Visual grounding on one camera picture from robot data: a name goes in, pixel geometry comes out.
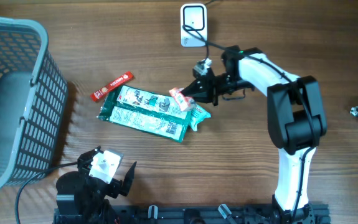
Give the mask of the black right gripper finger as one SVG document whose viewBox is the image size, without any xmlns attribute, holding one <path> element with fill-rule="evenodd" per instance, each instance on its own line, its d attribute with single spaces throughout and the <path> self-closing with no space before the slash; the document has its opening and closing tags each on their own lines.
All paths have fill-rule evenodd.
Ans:
<svg viewBox="0 0 358 224">
<path fill-rule="evenodd" d="M 192 96 L 194 101 L 198 103 L 213 103 L 214 98 L 212 96 Z"/>
<path fill-rule="evenodd" d="M 185 87 L 181 93 L 184 96 L 207 96 L 212 89 L 210 79 L 206 77 L 196 78 L 189 86 Z"/>
</svg>

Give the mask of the teal wet wipes pack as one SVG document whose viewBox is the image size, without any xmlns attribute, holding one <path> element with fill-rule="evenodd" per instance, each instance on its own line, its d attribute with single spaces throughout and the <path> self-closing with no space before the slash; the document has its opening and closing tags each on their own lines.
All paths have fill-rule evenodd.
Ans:
<svg viewBox="0 0 358 224">
<path fill-rule="evenodd" d="M 196 105 L 196 107 L 191 111 L 191 121 L 189 126 L 193 131 L 197 131 L 197 125 L 208 118 L 211 118 L 211 114 L 200 105 Z"/>
</svg>

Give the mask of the red snack packet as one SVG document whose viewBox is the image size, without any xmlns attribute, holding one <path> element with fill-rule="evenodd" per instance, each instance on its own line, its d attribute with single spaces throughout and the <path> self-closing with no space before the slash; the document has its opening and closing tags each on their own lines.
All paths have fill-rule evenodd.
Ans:
<svg viewBox="0 0 358 224">
<path fill-rule="evenodd" d="M 174 98 L 181 111 L 191 111 L 195 108 L 196 103 L 192 97 L 185 96 L 182 93 L 183 88 L 173 88 L 169 94 Z"/>
</svg>

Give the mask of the green sponge pack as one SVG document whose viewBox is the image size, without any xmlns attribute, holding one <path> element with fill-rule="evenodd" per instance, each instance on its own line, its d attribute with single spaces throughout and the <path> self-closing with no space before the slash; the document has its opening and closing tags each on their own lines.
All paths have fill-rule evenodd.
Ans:
<svg viewBox="0 0 358 224">
<path fill-rule="evenodd" d="M 97 118 L 182 142 L 191 112 L 181 111 L 171 96 L 123 85 L 108 94 Z"/>
</svg>

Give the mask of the red coffee stick sachet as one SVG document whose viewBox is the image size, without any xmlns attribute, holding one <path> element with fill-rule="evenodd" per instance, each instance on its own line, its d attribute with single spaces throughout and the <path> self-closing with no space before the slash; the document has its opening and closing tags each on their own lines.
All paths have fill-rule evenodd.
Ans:
<svg viewBox="0 0 358 224">
<path fill-rule="evenodd" d="M 129 82 L 133 78 L 134 78 L 134 75 L 131 72 L 127 71 L 124 74 L 122 74 L 121 76 L 119 76 L 118 78 L 114 79 L 109 84 L 105 85 L 101 89 L 92 93 L 91 99 L 94 102 L 97 102 L 100 99 L 102 99 L 105 95 L 107 95 L 109 92 L 111 92 L 111 91 L 117 89 L 119 86 Z"/>
</svg>

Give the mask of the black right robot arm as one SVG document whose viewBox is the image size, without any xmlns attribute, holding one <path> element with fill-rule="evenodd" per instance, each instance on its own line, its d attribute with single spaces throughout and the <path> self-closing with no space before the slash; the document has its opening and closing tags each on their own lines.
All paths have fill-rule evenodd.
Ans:
<svg viewBox="0 0 358 224">
<path fill-rule="evenodd" d="M 182 94 L 213 105 L 220 97 L 247 88 L 266 96 L 268 133 L 279 152 L 275 203 L 283 216 L 298 219 L 309 203 L 311 159 L 327 132 L 319 83 L 312 76 L 299 77 L 284 71 L 258 48 L 227 47 L 221 60 L 225 67 L 221 75 L 199 62 L 193 69 L 195 80 Z"/>
</svg>

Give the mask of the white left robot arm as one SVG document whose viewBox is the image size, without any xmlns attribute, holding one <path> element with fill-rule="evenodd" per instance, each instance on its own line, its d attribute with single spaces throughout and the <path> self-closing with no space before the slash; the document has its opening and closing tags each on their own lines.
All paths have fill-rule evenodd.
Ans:
<svg viewBox="0 0 358 224">
<path fill-rule="evenodd" d="M 54 223 L 121 222 L 107 196 L 127 196 L 134 181 L 137 162 L 133 162 L 123 180 L 114 178 L 123 159 L 118 151 L 102 151 L 98 146 L 77 159 L 77 171 L 62 175 L 56 183 L 57 208 Z"/>
</svg>

